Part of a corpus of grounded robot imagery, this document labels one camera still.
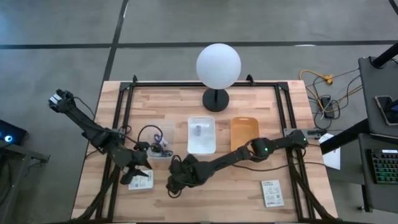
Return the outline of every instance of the lamp base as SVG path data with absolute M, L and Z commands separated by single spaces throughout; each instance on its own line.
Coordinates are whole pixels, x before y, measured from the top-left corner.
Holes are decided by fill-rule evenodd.
M 208 89 L 203 94 L 203 106 L 211 112 L 223 111 L 229 103 L 229 96 L 225 90 Z

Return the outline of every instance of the robotic arm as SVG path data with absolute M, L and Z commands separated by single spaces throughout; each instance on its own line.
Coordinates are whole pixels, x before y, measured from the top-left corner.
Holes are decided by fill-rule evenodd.
M 118 167 L 129 168 L 128 172 L 122 176 L 121 184 L 130 184 L 135 175 L 147 176 L 136 169 L 136 166 L 152 169 L 147 161 L 146 150 L 150 147 L 148 142 L 138 142 L 134 146 L 134 151 L 127 149 L 119 133 L 101 127 L 79 110 L 73 94 L 69 91 L 57 90 L 57 93 L 49 99 L 49 106 L 55 112 L 63 113 L 75 122 L 83 130 L 81 135 L 89 140 L 101 154 L 107 153 Z
M 261 162 L 266 160 L 275 150 L 286 147 L 305 148 L 308 145 L 303 132 L 293 131 L 284 138 L 270 140 L 257 138 L 249 142 L 253 151 L 241 146 L 227 155 L 221 156 L 213 161 L 198 161 L 189 154 L 183 161 L 177 156 L 172 160 L 169 167 L 171 176 L 167 179 L 166 188 L 174 195 L 177 195 L 185 187 L 196 187 L 203 185 L 216 171 L 231 166 L 239 161 L 251 160 Z

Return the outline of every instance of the clear plastic container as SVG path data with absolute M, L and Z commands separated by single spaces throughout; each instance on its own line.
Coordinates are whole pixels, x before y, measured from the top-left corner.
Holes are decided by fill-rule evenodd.
M 149 144 L 153 144 L 155 142 L 160 143 L 162 149 L 165 152 L 173 154 L 173 146 L 174 146 L 174 132 L 175 132 L 175 123 L 173 121 L 168 120 L 151 120 L 148 123 L 136 123 L 134 124 L 134 130 L 141 130 L 145 125 L 155 125 L 159 127 L 163 132 L 163 139 L 160 141 L 160 132 L 158 129 L 154 127 L 148 127 L 141 132 L 140 141 L 146 141 Z M 152 152 L 151 150 L 147 151 L 147 154 L 151 158 L 159 158 L 159 159 L 168 159 L 171 156 L 166 156 L 166 154 Z
M 216 124 L 211 116 L 188 118 L 188 152 L 213 154 L 216 151 Z

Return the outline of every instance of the white globe lamp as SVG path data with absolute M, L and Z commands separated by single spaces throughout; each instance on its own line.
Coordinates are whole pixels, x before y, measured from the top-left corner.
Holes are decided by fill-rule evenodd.
M 203 49 L 197 60 L 197 74 L 209 89 L 203 94 L 203 106 L 212 112 L 223 111 L 229 103 L 224 90 L 231 86 L 241 73 L 241 59 L 232 47 L 212 44 Z

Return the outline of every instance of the orange cutting board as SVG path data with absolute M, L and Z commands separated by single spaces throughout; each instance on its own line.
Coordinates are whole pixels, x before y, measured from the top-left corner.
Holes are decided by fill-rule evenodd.
M 260 136 L 256 118 L 237 117 L 231 121 L 231 151 L 245 145 L 250 139 Z

